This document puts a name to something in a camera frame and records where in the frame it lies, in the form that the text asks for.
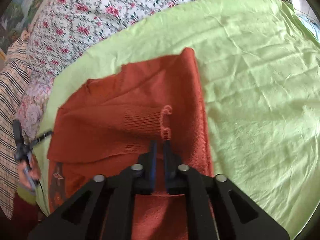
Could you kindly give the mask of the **person's left hand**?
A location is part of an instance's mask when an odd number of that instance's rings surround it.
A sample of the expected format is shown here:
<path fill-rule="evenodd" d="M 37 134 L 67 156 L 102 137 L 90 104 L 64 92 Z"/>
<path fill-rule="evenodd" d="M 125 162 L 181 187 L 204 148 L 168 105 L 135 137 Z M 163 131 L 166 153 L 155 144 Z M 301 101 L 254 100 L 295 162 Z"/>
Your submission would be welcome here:
<path fill-rule="evenodd" d="M 18 164 L 19 183 L 29 190 L 34 191 L 41 179 L 41 170 L 38 161 L 32 153 L 28 155 L 28 161 L 23 160 Z"/>

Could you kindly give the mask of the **dark red sleeve forearm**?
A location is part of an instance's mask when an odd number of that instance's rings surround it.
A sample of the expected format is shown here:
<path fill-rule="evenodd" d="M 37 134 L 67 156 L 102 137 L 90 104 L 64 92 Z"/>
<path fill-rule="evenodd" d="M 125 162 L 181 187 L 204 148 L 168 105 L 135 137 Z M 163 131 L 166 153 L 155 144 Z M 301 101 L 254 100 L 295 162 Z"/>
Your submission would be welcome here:
<path fill-rule="evenodd" d="M 14 196 L 11 219 L 1 215 L 1 239 L 27 239 L 39 223 L 38 216 L 35 194 L 19 188 Z"/>

